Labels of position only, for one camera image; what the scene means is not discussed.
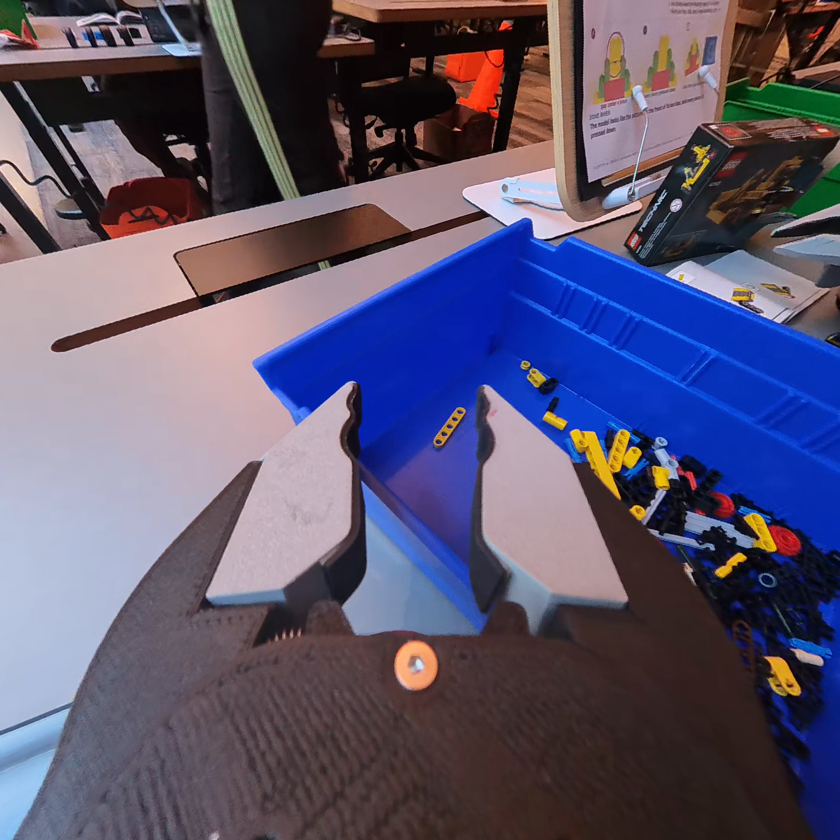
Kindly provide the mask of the cardboard box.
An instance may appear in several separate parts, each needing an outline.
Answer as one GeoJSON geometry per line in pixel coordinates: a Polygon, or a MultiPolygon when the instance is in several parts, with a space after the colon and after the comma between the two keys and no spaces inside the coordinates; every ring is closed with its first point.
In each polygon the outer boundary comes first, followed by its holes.
{"type": "Polygon", "coordinates": [[[423,123],[425,152],[444,162],[474,159],[491,154],[496,121],[488,112],[463,104],[423,123]]]}

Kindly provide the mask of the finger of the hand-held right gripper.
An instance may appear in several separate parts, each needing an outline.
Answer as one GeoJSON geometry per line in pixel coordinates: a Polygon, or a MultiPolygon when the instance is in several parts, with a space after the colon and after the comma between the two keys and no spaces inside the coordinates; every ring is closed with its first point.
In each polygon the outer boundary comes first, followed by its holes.
{"type": "Polygon", "coordinates": [[[839,205],[798,217],[777,227],[772,238],[809,237],[814,235],[839,235],[839,205]]]}
{"type": "Polygon", "coordinates": [[[798,238],[774,248],[777,254],[806,259],[823,265],[823,272],[815,284],[822,288],[839,287],[839,236],[813,235],[798,238]]]}

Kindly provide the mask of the wooden furniture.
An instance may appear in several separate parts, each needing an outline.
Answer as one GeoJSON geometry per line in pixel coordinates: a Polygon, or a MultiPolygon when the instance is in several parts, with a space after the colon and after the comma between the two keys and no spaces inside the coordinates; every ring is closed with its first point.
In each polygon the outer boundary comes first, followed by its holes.
{"type": "Polygon", "coordinates": [[[728,82],[755,87],[838,61],[839,2],[738,1],[728,82]]]}

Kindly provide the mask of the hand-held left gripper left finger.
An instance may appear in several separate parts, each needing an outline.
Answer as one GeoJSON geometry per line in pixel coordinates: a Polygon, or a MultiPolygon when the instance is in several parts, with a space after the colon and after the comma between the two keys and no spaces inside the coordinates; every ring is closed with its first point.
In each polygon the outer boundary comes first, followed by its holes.
{"type": "Polygon", "coordinates": [[[347,382],[266,453],[206,590],[213,606],[344,604],[360,587],[361,416],[347,382]]]}

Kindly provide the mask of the green plastic bin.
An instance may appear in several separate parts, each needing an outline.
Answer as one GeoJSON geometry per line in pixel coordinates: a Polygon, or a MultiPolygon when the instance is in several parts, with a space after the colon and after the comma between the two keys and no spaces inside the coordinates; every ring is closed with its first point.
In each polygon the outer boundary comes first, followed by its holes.
{"type": "MultiPolygon", "coordinates": [[[[813,89],[771,82],[758,88],[744,79],[728,84],[723,122],[799,117],[839,127],[838,88],[813,89]]],[[[839,163],[825,162],[822,177],[793,205],[798,217],[813,214],[839,202],[839,163]]]]}

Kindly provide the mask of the pile of lego pieces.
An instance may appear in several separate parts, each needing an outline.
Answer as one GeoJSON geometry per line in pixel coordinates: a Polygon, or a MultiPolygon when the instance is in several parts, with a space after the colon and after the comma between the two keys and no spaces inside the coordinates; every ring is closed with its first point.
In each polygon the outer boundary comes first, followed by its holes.
{"type": "Polygon", "coordinates": [[[838,551],[740,492],[662,437],[608,422],[571,429],[586,463],[681,564],[734,643],[781,755],[804,761],[804,735],[824,709],[823,670],[838,651],[824,607],[838,597],[838,551]]]}

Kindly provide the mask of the wooden background desk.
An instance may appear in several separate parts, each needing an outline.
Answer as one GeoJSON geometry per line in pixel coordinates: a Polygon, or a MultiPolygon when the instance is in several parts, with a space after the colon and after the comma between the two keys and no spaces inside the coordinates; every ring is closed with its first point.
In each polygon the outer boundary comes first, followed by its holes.
{"type": "Polygon", "coordinates": [[[503,49],[500,108],[492,150],[508,147],[518,97],[522,63],[528,48],[546,46],[544,1],[335,1],[332,10],[361,25],[373,43],[371,57],[401,59],[468,54],[503,49]],[[502,31],[480,29],[458,33],[457,23],[470,20],[511,21],[502,31]]]}

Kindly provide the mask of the lego instruction booklet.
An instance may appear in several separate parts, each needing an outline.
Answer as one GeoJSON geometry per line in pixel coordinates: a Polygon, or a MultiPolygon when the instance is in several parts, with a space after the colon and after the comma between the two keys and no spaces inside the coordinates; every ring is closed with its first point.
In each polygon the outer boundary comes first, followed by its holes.
{"type": "Polygon", "coordinates": [[[689,260],[666,275],[777,323],[790,321],[829,293],[813,281],[744,250],[723,255],[709,266],[689,260]]]}

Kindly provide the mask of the blue plastic bin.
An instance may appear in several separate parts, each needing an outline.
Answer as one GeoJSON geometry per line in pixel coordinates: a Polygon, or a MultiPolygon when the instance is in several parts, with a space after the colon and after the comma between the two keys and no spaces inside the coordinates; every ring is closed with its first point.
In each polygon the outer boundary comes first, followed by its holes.
{"type": "MultiPolygon", "coordinates": [[[[608,422],[664,436],[672,455],[719,470],[740,492],[838,551],[838,350],[703,295],[576,238],[546,245],[518,223],[443,259],[267,352],[255,368],[296,423],[348,380],[363,404],[360,464],[371,517],[481,629],[469,590],[476,483],[476,394],[490,385],[571,460],[569,430],[608,422]],[[559,385],[542,395],[520,368],[559,385]],[[550,400],[568,422],[542,422],[550,400]],[[459,406],[441,449],[434,436],[459,406]]],[[[643,595],[693,610],[736,647],[681,564],[658,541],[635,575],[643,595]]],[[[838,838],[838,651],[824,709],[804,735],[810,758],[784,777],[816,838],[838,838]]]]}

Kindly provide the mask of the yellow lego beam with holes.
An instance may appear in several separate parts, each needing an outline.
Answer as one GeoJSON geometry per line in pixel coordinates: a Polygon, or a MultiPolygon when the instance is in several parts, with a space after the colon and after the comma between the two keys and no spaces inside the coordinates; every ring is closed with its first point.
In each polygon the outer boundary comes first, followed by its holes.
{"type": "Polygon", "coordinates": [[[466,409],[462,406],[457,407],[447,418],[446,422],[438,430],[434,436],[434,448],[441,449],[447,444],[452,434],[461,424],[466,416],[466,409]]]}

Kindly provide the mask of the wooden document stand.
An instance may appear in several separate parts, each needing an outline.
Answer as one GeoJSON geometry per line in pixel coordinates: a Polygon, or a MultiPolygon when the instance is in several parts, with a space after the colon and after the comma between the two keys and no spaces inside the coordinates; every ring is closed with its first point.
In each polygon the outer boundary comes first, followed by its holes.
{"type": "MultiPolygon", "coordinates": [[[[634,168],[610,181],[588,183],[585,174],[581,130],[581,6],[585,1],[548,2],[550,82],[553,116],[554,174],[549,170],[512,175],[494,182],[473,185],[463,192],[465,200],[503,225],[527,218],[536,238],[554,239],[603,221],[612,221],[641,210],[641,201],[657,191],[679,158],[680,151],[667,153],[639,168],[637,200],[612,211],[602,203],[617,187],[629,186],[634,168]]],[[[738,2],[728,2],[724,45],[720,59],[717,109],[710,122],[722,115],[732,38],[738,2]]]]}

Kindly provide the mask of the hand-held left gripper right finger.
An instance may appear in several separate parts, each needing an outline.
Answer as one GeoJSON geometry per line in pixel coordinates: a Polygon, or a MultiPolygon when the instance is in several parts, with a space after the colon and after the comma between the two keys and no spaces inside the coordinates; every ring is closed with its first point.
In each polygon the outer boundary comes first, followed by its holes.
{"type": "Polygon", "coordinates": [[[469,582],[479,610],[516,603],[544,634],[561,606],[627,608],[571,458],[490,385],[477,390],[476,430],[469,582]]]}

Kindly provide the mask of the red orange bag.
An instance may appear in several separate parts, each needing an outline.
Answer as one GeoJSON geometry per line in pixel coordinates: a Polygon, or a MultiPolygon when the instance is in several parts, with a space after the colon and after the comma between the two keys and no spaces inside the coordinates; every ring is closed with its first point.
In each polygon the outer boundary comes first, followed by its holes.
{"type": "Polygon", "coordinates": [[[204,204],[190,180],[156,176],[114,186],[99,223],[110,238],[121,238],[204,217],[204,204]]]}

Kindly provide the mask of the printed instruction sheet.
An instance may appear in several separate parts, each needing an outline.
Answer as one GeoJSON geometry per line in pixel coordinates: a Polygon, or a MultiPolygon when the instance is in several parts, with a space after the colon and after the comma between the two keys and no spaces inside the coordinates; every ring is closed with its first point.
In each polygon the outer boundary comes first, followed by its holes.
{"type": "Polygon", "coordinates": [[[632,89],[643,87],[649,128],[640,167],[681,151],[715,116],[718,95],[698,81],[702,65],[721,78],[728,2],[585,1],[581,6],[581,130],[588,183],[634,168],[645,117],[632,89]]]}

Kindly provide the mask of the black office chair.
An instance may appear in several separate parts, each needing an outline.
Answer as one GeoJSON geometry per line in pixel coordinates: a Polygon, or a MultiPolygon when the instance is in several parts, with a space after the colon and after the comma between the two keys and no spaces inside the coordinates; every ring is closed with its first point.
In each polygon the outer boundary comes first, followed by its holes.
{"type": "Polygon", "coordinates": [[[371,118],[372,128],[378,137],[387,130],[393,131],[393,140],[364,152],[364,173],[372,180],[381,179],[386,171],[395,167],[397,173],[406,166],[417,172],[420,161],[441,165],[445,160],[425,151],[417,141],[419,123],[435,119],[450,111],[457,104],[455,89],[437,77],[404,77],[381,85],[362,87],[355,96],[354,105],[362,119],[371,118]]]}

